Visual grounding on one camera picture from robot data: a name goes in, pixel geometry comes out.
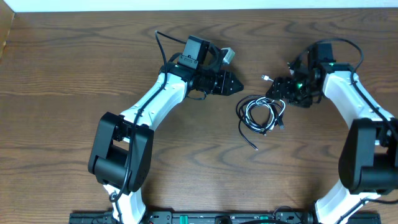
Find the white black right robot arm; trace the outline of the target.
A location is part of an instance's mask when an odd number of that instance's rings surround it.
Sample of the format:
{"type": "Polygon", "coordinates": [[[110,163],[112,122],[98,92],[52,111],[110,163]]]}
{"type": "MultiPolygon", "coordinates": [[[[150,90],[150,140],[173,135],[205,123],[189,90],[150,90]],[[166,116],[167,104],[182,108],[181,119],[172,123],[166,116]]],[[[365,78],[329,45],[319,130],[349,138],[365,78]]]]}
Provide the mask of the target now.
{"type": "Polygon", "coordinates": [[[349,132],[338,162],[339,179],[302,223],[347,223],[369,202],[397,189],[397,118],[383,109],[359,80],[359,65],[339,63],[332,39],[308,46],[288,64],[290,77],[275,78],[266,97],[308,108],[328,98],[349,132]]]}

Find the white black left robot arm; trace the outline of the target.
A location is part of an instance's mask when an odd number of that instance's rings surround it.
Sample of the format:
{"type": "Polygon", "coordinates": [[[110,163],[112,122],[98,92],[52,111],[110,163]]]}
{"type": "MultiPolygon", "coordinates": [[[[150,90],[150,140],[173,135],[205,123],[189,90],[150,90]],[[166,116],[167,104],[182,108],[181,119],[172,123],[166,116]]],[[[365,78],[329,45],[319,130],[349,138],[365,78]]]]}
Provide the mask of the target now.
{"type": "Polygon", "coordinates": [[[146,213],[141,187],[149,173],[154,132],[192,90],[229,96],[243,84],[225,68],[235,52],[191,35],[184,51],[164,58],[152,88],[119,114],[105,113],[96,130],[89,173],[103,185],[113,205],[113,223],[140,223],[146,213]]]}

